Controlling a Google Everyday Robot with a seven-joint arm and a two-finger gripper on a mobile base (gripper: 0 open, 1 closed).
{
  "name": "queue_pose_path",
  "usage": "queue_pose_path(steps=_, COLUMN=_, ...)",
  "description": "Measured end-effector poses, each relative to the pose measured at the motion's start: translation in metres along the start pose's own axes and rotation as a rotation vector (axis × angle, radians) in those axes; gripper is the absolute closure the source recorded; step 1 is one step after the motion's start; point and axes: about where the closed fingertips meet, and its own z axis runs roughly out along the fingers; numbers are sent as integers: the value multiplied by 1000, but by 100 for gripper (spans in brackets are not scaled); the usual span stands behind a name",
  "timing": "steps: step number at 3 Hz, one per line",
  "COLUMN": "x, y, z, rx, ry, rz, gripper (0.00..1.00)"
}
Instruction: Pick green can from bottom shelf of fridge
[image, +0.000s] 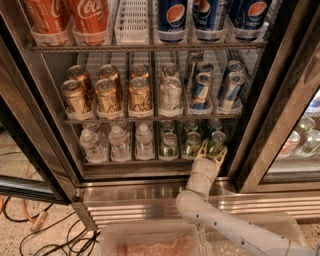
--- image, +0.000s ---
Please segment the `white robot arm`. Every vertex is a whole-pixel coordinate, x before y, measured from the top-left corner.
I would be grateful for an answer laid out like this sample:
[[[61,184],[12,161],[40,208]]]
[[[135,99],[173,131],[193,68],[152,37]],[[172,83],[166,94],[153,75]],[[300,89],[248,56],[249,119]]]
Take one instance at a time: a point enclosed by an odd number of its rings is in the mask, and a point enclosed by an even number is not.
[[[207,158],[205,139],[191,166],[186,188],[178,194],[175,206],[189,223],[202,223],[239,245],[253,256],[320,256],[320,246],[304,247],[286,237],[224,213],[208,202],[210,189],[224,161],[224,148],[213,159]]]

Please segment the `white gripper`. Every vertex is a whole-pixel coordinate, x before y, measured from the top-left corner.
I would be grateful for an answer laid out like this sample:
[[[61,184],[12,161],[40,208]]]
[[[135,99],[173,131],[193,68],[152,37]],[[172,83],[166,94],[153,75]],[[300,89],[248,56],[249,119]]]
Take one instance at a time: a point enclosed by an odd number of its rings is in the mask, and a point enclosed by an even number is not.
[[[195,156],[196,160],[192,164],[191,174],[186,185],[187,190],[191,190],[203,198],[209,197],[212,184],[218,175],[228,151],[227,147],[224,147],[221,152],[214,157],[213,161],[211,161],[205,158],[207,156],[207,144],[208,140],[205,139]]]

